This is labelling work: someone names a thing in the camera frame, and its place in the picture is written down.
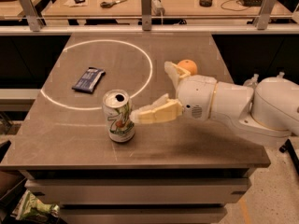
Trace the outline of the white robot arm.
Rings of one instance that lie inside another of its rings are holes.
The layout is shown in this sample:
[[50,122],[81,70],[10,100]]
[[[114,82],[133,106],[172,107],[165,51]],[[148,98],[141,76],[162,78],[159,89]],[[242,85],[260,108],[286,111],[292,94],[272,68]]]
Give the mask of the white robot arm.
[[162,123],[179,116],[210,119],[263,146],[282,145],[291,135],[299,135],[299,87],[282,75],[265,78],[254,86],[241,86],[194,75],[171,62],[164,64],[164,71],[172,80],[176,97],[165,94],[153,104],[134,110],[132,122]]

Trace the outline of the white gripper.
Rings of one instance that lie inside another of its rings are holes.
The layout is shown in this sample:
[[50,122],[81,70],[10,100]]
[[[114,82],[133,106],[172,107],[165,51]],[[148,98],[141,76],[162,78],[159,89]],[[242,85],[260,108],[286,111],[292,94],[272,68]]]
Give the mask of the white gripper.
[[151,105],[132,111],[131,121],[136,124],[163,123],[175,120],[182,113],[188,118],[207,120],[217,80],[214,77],[191,76],[190,71],[172,62],[164,63],[164,71],[177,89],[178,99],[170,99],[168,93],[164,94]]

